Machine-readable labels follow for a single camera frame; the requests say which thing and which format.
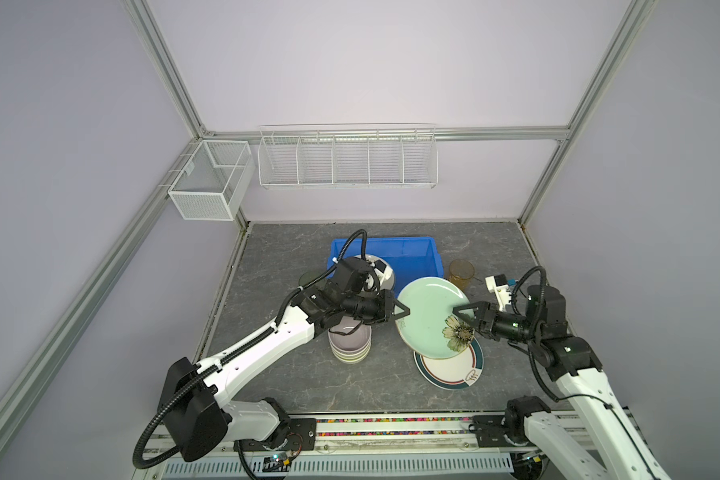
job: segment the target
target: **black mounting plate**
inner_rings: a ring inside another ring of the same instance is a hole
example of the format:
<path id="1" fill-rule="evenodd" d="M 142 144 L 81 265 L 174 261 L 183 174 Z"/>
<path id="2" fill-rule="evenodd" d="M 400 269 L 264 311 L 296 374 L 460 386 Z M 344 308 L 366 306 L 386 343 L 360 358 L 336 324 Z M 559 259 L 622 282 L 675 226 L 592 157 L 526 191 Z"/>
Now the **black mounting plate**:
<path id="1" fill-rule="evenodd" d="M 291 435 L 286 437 L 286 444 L 278 451 L 298 450 L 298 443 L 303 439 L 302 452 L 305 450 L 315 449 L 315 438 L 317 436 L 317 420 L 314 418 L 291 418 L 288 423 L 288 433 L 297 433 L 301 438 Z M 270 448 L 265 447 L 261 442 L 256 440 L 240 440 L 242 450 L 244 452 L 271 452 Z"/>
<path id="2" fill-rule="evenodd" d="M 503 415 L 476 415 L 472 417 L 475 427 L 470 426 L 470 431 L 478 437 L 478 447 L 512 447 L 507 442 L 504 434 L 507 428 L 501 425 Z"/>

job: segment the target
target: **wire basket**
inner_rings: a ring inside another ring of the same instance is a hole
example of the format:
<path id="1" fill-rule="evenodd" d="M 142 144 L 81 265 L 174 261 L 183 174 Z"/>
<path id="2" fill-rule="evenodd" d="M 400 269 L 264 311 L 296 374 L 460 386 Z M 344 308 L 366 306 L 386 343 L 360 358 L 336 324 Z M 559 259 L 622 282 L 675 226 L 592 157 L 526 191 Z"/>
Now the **wire basket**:
<path id="1" fill-rule="evenodd" d="M 247 141 L 203 140 L 168 195 L 187 220 L 234 220 L 255 169 Z"/>
<path id="2" fill-rule="evenodd" d="M 259 182 L 265 188 L 434 187 L 434 128 L 264 133 Z"/>

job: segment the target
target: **gray marble table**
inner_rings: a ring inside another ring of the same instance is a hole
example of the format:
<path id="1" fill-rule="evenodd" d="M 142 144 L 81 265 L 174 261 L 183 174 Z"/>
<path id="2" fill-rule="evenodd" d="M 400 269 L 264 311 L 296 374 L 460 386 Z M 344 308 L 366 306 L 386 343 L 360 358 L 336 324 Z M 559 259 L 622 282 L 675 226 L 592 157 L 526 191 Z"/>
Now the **gray marble table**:
<path id="1" fill-rule="evenodd" d="M 331 241 L 346 238 L 357 228 L 365 228 L 371 237 L 432 236 L 446 271 L 457 257 L 475 265 L 479 280 L 465 292 L 470 301 L 492 300 L 482 281 L 486 276 L 519 278 L 534 265 L 516 224 L 256 224 L 210 350 L 221 351 L 274 318 L 301 274 L 325 268 Z M 506 342 L 478 340 L 484 369 L 480 379 L 463 390 L 444 390 L 427 382 L 394 324 L 386 323 L 373 327 L 371 352 L 362 362 L 340 362 L 331 353 L 328 336 L 321 335 L 260 373 L 236 399 L 258 401 L 270 396 L 290 413 L 317 413 L 503 410 L 511 398 L 544 398 L 526 356 Z M 570 408 L 567 403 L 555 406 L 544 400 L 553 408 Z"/>

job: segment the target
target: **white wall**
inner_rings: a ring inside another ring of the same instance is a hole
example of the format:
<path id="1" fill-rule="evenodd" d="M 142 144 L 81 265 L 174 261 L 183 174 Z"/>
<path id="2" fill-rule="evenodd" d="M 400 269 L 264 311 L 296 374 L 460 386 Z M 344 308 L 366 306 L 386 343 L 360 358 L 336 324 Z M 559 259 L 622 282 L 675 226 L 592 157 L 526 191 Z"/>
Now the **white wall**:
<path id="1" fill-rule="evenodd" d="M 720 1 L 658 3 L 529 232 L 662 466 L 720 478 Z"/>
<path id="2" fill-rule="evenodd" d="M 567 124 L 629 0 L 151 0 L 210 130 Z"/>
<path id="3" fill-rule="evenodd" d="M 0 1 L 0 398 L 188 139 L 118 0 Z"/>
<path id="4" fill-rule="evenodd" d="M 254 221 L 517 218 L 555 146 L 554 140 L 441 142 L 435 188 L 266 190 L 254 178 L 242 208 Z"/>
<path id="5" fill-rule="evenodd" d="M 192 359 L 235 239 L 234 222 L 183 220 L 167 205 L 3 457 L 0 480 L 130 477 L 166 371 Z"/>

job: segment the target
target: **plate with green rim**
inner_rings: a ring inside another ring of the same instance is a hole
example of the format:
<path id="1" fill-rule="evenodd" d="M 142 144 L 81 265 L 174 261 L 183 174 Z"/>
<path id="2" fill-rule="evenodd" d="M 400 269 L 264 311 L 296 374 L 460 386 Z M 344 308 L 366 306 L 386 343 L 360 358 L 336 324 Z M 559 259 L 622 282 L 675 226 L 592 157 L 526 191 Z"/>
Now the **plate with green rim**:
<path id="1" fill-rule="evenodd" d="M 474 330 L 453 314 L 455 306 L 469 303 L 453 283 L 437 276 L 425 276 L 407 284 L 398 300 L 411 314 L 397 320 L 406 345 L 429 359 L 450 359 L 469 348 Z"/>

